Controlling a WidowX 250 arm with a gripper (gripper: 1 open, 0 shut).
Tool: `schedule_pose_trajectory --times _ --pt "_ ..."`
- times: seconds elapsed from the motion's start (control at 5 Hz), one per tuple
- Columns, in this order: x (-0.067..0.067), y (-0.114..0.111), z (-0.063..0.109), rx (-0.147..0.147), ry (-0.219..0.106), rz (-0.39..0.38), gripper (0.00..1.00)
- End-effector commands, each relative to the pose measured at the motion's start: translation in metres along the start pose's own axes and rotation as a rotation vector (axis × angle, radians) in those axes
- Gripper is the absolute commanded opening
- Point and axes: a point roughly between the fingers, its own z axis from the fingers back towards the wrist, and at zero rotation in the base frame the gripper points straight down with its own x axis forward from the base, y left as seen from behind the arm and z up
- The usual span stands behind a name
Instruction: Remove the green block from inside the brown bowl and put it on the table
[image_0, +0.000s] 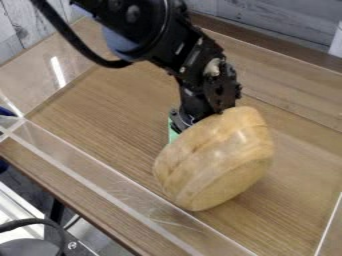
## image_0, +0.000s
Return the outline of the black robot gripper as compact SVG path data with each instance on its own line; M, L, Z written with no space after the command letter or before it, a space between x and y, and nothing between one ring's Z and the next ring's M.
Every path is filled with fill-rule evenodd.
M180 105L177 108L172 108L168 114L171 119L169 128L176 134L180 134L208 116L220 113L220 110L211 106L208 98L201 92L180 89L179 94Z

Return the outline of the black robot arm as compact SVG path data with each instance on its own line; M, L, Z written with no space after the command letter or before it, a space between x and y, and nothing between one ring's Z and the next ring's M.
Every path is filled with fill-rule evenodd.
M70 0L102 26L112 53L127 63L148 61L175 78L180 106L169 111L180 133L236 106L241 86L224 50L191 22L184 0Z

